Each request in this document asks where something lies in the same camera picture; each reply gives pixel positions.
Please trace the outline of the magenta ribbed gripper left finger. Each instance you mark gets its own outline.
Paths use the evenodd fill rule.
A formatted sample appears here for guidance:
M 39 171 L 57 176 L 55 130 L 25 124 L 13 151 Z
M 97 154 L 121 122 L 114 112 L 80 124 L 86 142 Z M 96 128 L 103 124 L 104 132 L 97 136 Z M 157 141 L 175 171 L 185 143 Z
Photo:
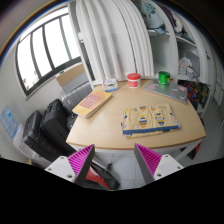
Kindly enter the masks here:
M 95 146 L 90 145 L 68 157 L 58 157 L 46 168 L 46 171 L 82 186 L 86 180 L 94 155 Z

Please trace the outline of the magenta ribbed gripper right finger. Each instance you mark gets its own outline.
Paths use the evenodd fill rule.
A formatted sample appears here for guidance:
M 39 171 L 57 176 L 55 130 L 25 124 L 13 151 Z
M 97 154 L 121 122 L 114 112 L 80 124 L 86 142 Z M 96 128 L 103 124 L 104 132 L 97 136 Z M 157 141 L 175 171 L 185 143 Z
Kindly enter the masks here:
M 134 154 L 146 184 L 183 169 L 169 154 L 160 155 L 140 144 L 134 146 Z

